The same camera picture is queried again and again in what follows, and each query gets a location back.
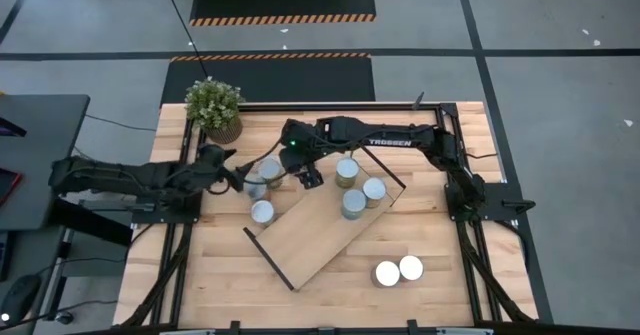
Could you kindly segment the black hazard-striped floor mat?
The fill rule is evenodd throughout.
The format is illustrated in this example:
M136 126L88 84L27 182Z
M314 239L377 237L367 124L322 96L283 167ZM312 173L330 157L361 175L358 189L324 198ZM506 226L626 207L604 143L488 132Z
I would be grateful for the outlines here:
M372 22L375 0L194 0L194 27Z
M258 53L171 59L165 103L182 103L207 75L241 90L248 102L370 102L371 57L363 52Z

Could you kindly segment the pale label tin can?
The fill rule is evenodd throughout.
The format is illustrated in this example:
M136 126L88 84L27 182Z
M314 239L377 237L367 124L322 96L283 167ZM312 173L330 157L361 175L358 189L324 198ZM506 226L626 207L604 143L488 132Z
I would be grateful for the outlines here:
M414 255L406 255L398 262L401 281L416 281L424 274L422 261Z

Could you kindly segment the potted green plant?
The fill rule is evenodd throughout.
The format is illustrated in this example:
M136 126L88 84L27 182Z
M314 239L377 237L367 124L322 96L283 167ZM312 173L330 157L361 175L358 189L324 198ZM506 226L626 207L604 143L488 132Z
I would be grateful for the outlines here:
M229 144L242 133L239 107L244 102L240 87L209 76L204 80L196 80L187 89L186 116L213 142Z

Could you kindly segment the teal cherries label can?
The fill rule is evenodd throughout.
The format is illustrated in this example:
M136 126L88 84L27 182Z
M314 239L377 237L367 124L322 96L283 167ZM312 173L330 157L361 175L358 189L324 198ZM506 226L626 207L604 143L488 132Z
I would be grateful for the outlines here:
M344 193L341 213L348 220L357 220L366 209L366 196L360 190L351 189Z

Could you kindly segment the red-edged black tablet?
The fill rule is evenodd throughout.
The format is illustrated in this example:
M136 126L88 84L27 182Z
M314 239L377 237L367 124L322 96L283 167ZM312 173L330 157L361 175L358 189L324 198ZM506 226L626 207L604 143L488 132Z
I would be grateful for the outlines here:
M2 206L22 179L22 174L0 168L0 206Z

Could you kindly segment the peaches label tin can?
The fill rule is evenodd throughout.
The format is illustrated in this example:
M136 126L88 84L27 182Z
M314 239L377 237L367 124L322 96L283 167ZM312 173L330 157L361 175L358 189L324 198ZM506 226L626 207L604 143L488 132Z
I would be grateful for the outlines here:
M259 200L251 207L252 220L262 226L269 226L275 219L276 213L272 203L268 200Z

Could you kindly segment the green label tin can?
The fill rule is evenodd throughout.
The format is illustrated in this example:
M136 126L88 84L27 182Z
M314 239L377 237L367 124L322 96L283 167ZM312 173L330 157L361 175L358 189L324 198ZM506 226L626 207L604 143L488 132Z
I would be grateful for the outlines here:
M286 173L281 164L272 157L262 160L258 166L258 175L266 184L268 189L274 190L281 186Z

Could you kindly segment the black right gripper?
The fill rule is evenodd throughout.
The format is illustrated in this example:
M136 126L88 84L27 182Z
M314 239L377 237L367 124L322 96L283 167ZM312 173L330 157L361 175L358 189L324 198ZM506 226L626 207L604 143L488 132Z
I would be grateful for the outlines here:
M315 162L315 152L305 147L287 146L279 151L279 158L287 173L297 173L304 166ZM322 174L314 167L310 167L309 172L298 173L297 178L305 189L311 189L313 185L324 183Z

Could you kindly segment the wooden shelf black legs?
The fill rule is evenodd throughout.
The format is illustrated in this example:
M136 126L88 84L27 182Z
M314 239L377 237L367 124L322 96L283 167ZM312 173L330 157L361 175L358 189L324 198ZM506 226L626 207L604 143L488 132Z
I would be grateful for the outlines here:
M266 260L286 288L298 291L357 236L390 210L406 189L376 155L363 148L352 155L359 172L352 188L361 191L371 178L380 179L385 192L374 208L363 208L356 219L342 214L347 192L336 183L337 162L342 154L331 155L317 163L324 183L304 190L302 197L273 223L259 233L243 232Z

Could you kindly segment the black desk leg beam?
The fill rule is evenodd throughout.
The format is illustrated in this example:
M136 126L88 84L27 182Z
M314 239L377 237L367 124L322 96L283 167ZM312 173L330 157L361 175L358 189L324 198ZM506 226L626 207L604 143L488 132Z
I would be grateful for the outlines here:
M125 247L131 244L133 231L129 226L66 200L53 201L49 222Z

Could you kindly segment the pineapple label tin can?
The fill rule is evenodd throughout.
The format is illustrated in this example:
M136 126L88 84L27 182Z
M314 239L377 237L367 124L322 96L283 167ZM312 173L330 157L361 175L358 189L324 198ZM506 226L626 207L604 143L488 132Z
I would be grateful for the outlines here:
M255 174L248 174L245 177L244 192L254 202L268 198L268 188L264 180Z

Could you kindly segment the olive label tin can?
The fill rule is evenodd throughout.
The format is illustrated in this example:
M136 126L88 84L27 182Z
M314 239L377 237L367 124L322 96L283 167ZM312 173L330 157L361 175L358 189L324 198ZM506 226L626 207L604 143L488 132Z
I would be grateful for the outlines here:
M335 182L341 188L354 186L360 172L359 164L352 157L344 157L336 163Z

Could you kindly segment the dark device purple edge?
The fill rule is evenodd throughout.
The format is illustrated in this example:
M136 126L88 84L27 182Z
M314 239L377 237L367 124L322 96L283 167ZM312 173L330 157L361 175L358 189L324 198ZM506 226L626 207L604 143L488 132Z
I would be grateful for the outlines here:
M13 122L0 117L0 136L24 137L27 131Z

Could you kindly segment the black computer mouse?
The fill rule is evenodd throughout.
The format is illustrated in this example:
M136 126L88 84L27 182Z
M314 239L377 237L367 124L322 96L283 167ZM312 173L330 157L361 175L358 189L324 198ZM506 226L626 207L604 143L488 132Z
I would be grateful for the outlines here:
M0 302L0 321L14 325L30 312L41 287L39 275L30 274L18 278Z

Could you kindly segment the oranges label tin can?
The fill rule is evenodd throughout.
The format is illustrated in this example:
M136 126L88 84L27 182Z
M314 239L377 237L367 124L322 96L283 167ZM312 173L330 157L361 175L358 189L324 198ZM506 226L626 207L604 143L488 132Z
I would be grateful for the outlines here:
M376 208L386 196L386 184L381 178L371 177L364 182L362 192L366 198L366 207Z
M371 281L375 287L394 287L400 281L400 270L396 263L381 261L371 270Z

